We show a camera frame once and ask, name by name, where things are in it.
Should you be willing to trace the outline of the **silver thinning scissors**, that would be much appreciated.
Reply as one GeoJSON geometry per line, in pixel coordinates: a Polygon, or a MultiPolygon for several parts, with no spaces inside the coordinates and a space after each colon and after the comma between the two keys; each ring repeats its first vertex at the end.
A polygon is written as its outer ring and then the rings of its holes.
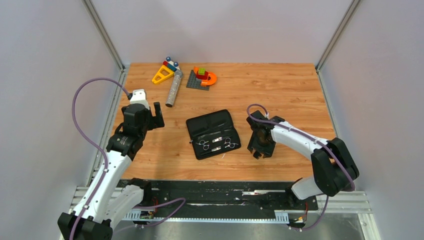
{"type": "Polygon", "coordinates": [[[239,145],[236,142],[232,142],[231,138],[229,136],[222,136],[218,137],[212,140],[213,143],[222,142],[224,141],[223,145],[225,148],[235,148],[237,145],[239,145]]]}

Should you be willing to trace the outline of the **black zip tool case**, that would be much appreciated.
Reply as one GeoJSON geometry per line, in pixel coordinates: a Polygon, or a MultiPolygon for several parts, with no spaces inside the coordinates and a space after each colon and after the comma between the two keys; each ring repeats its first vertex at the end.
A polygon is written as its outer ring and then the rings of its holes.
{"type": "Polygon", "coordinates": [[[192,145],[197,160],[204,160],[229,151],[237,150],[242,146],[232,116],[227,109],[189,118],[185,123],[190,137],[189,143],[192,145]],[[224,141],[219,141],[216,143],[222,146],[221,150],[201,154],[202,148],[197,145],[200,140],[210,141],[219,137],[230,137],[231,141],[238,145],[234,148],[225,148],[224,141]]]}

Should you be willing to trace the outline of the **small silver scissors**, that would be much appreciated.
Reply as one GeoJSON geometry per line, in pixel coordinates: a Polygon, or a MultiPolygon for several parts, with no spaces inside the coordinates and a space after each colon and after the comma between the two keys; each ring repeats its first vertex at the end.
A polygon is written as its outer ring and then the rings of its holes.
{"type": "Polygon", "coordinates": [[[218,150],[222,149],[222,146],[219,145],[218,143],[216,143],[213,140],[200,140],[199,142],[196,143],[197,145],[199,145],[202,149],[201,154],[205,155],[208,153],[214,153],[217,152],[218,150]]]}

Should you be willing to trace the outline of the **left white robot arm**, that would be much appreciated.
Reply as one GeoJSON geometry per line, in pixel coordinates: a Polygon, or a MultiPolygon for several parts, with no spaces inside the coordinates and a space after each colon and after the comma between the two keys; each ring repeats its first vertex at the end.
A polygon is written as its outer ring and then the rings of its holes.
{"type": "Polygon", "coordinates": [[[110,240],[118,223],[137,204],[149,206],[153,193],[148,182],[137,178],[114,200],[112,194],[121,176],[143,146],[147,132],[165,126],[161,104],[154,109],[141,103],[122,107],[123,122],[109,138],[105,158],[82,200],[71,213],[63,212],[57,221],[65,240],[110,240]]]}

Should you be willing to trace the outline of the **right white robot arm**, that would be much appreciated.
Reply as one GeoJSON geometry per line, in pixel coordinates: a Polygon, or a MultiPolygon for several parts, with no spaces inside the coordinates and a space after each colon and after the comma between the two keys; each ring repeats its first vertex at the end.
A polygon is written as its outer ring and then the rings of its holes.
{"type": "Polygon", "coordinates": [[[316,137],[302,131],[285,120],[247,120],[252,135],[247,149],[253,157],[270,158],[276,144],[282,144],[311,161],[312,176],[295,181],[285,195],[286,204],[298,209],[307,198],[327,195],[333,197],[341,191],[355,190],[359,170],[343,140],[316,137]]]}

